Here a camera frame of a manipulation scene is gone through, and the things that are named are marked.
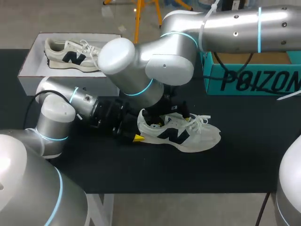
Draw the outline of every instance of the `new balance logo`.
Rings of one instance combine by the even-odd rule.
[[[189,134],[186,130],[183,131],[183,133],[178,136],[178,130],[174,128],[168,128],[163,133],[161,133],[159,136],[157,136],[160,139],[169,139],[169,141],[174,142],[176,144],[182,144],[188,137]]]
[[[72,63],[74,63],[76,65],[80,65],[84,61],[85,58],[86,58],[86,56],[83,54],[80,54],[80,56],[77,57],[76,52],[69,51],[64,56],[63,61],[66,63],[69,63],[69,61],[71,61]]]

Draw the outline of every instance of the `teal box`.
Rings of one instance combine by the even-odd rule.
[[[228,70],[235,72],[248,58],[245,54],[218,55]],[[289,94],[301,88],[301,51],[254,54],[250,64],[240,73],[240,81],[231,78],[211,52],[202,52],[201,62],[203,75],[229,80],[204,79],[206,92],[209,95],[275,95],[262,89]]]

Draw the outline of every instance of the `black table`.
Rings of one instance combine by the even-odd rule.
[[[20,129],[30,97],[18,81],[28,50],[0,50],[0,129]],[[196,68],[199,75],[200,66]],[[208,96],[200,79],[178,94],[192,113],[211,115],[222,140],[182,153],[169,145],[122,144],[76,125],[52,161],[87,193],[263,193],[275,191],[281,159],[301,128],[301,100]],[[40,106],[30,111],[35,126]]]

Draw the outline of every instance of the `sneaker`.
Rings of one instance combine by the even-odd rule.
[[[208,124],[208,115],[190,114],[186,121],[178,113],[164,115],[164,126],[148,125],[143,117],[142,109],[139,113],[137,125],[142,142],[150,144],[170,144],[181,152],[201,152],[214,147],[220,140],[220,130]]]
[[[55,69],[75,68],[82,72],[96,72],[96,64],[100,48],[91,46],[85,40],[76,41],[45,41],[45,54],[48,66]]]

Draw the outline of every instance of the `black cable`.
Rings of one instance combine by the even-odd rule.
[[[247,62],[241,67],[241,69],[239,69],[237,72],[230,72],[227,67],[223,64],[223,62],[221,61],[221,59],[219,58],[219,56],[217,55],[216,52],[213,52],[217,62],[221,65],[221,67],[225,70],[225,72],[227,72],[230,76],[234,77],[236,80],[241,81],[242,79],[238,77],[238,75],[246,68],[246,66],[249,64],[250,60],[252,59],[253,53],[250,54]],[[210,76],[203,76],[204,78],[207,79],[212,79]],[[213,78],[213,80],[222,80],[222,81],[227,81],[228,78],[224,79],[224,78]],[[254,85],[254,84],[249,84],[250,87],[257,89],[259,91],[264,91],[266,93],[272,93],[272,94],[278,94],[278,95],[287,95],[290,94],[288,92],[278,92],[278,91],[272,91],[269,89],[264,89],[264,88],[259,88],[258,86]]]
[[[26,113],[25,113],[25,117],[24,117],[24,121],[23,121],[23,129],[26,129],[26,119],[27,119],[27,115],[28,115],[28,112],[29,112],[29,109],[31,107],[31,105],[33,104],[35,98],[43,93],[54,93],[54,94],[57,94],[58,96],[60,96],[61,98],[63,98],[68,104],[70,104],[69,100],[61,93],[57,92],[57,91],[54,91],[54,90],[43,90],[39,93],[37,93],[36,95],[34,95],[34,97],[31,99],[31,101],[29,102],[28,106],[27,106],[27,109],[26,109]]]
[[[261,206],[261,209],[260,209],[260,212],[258,214],[258,218],[257,218],[257,221],[256,221],[256,224],[255,226],[259,226],[260,224],[260,220],[261,220],[261,217],[262,217],[262,214],[263,214],[263,211],[264,211],[264,208],[268,202],[268,199],[269,199],[269,195],[271,194],[271,192],[268,192],[266,195],[265,195],[265,198],[264,198],[264,201],[262,203],[262,206]]]
[[[215,52],[214,52],[214,56],[217,59],[218,63],[221,65],[221,67],[226,72],[228,72],[231,77],[233,77],[233,72],[230,73],[230,71],[226,68],[226,66],[223,64],[223,62],[221,61],[221,59],[218,57],[218,55]],[[245,62],[245,64],[237,72],[235,72],[236,75],[239,75],[248,66],[248,64],[250,63],[252,57],[253,57],[253,53],[250,54],[250,56],[247,59],[247,61]],[[205,75],[202,76],[202,78],[203,79],[212,79],[212,80],[217,80],[217,81],[229,81],[228,80],[229,78],[219,78],[219,77],[211,77],[211,76],[205,76]]]

